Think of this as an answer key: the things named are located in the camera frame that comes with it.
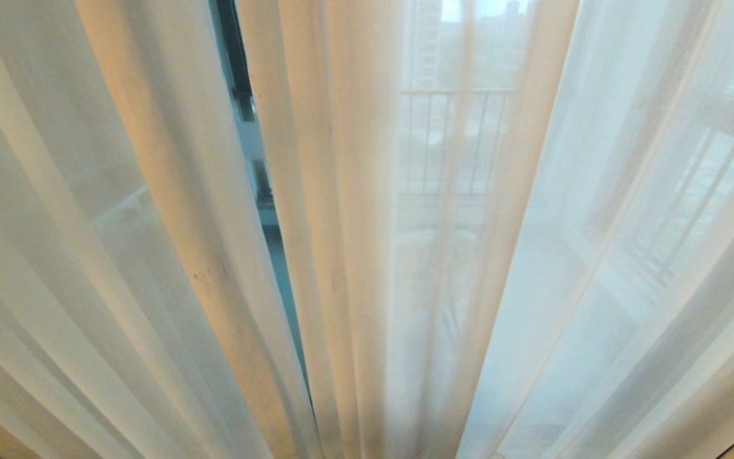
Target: white curtain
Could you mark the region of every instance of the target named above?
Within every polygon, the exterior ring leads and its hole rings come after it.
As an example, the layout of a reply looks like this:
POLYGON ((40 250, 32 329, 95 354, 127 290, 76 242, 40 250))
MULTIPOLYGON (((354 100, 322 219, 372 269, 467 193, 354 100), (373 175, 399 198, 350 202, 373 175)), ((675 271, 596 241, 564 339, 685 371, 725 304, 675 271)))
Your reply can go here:
POLYGON ((3 430, 41 457, 734 443, 734 0, 236 0, 300 352, 214 5, 0 1, 3 430))

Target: balcony railing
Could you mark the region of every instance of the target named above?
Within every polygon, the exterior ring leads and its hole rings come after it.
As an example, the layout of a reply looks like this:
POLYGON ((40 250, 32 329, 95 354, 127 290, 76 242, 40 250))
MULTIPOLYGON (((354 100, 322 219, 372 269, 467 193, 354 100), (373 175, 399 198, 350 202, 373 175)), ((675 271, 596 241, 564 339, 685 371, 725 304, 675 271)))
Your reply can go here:
POLYGON ((682 163, 675 189, 660 189, 651 203, 665 209, 661 218, 643 219, 626 239, 637 265, 662 286, 673 278, 677 262, 698 243, 734 187, 734 97, 721 96, 702 113, 705 116, 685 133, 695 148, 685 148, 693 153, 682 163))
POLYGON ((514 91, 467 91, 468 116, 463 133, 455 131, 461 91, 404 91, 401 96, 399 189, 404 194, 443 191, 446 148, 460 145, 457 191, 478 195, 491 191, 493 152, 506 131, 506 107, 514 91), (461 136, 450 143, 451 136, 461 136))

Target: metal railing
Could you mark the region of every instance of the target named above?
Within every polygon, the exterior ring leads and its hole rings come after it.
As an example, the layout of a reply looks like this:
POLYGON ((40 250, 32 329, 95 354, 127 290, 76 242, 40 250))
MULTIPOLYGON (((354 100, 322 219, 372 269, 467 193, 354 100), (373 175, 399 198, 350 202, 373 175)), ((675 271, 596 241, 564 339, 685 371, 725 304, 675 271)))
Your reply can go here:
POLYGON ((703 110, 685 136, 694 140, 675 188, 658 191, 651 207, 665 207, 627 238, 637 265, 662 286, 677 261, 695 247, 734 187, 734 97, 720 96, 703 110))
POLYGON ((443 191, 447 148, 459 145, 457 191, 487 194, 492 189, 493 154, 506 131, 507 105, 513 90, 466 91, 468 116, 463 133, 456 131, 461 91, 403 91, 399 192, 443 191), (460 142, 450 142, 461 136, 460 142))

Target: sheer curtain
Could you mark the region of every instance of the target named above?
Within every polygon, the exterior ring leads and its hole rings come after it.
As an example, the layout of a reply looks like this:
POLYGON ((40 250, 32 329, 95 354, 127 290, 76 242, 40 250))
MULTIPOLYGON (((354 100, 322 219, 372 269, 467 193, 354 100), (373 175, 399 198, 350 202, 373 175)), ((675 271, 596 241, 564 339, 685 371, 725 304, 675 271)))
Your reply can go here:
POLYGON ((41 457, 734 443, 734 1, 237 0, 302 355, 213 6, 0 1, 3 430, 41 457))

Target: curtain fold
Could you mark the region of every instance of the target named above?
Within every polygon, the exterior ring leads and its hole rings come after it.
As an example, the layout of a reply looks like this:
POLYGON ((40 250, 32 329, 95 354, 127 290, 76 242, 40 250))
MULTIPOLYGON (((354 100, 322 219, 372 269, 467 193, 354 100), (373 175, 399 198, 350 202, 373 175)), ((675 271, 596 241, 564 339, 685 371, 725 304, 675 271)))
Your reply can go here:
POLYGON ((0 3, 0 423, 41 456, 319 455, 225 91, 207 4, 0 3))
POLYGON ((3 431, 59 458, 734 443, 734 1, 236 0, 253 122, 215 7, 0 2, 3 431))

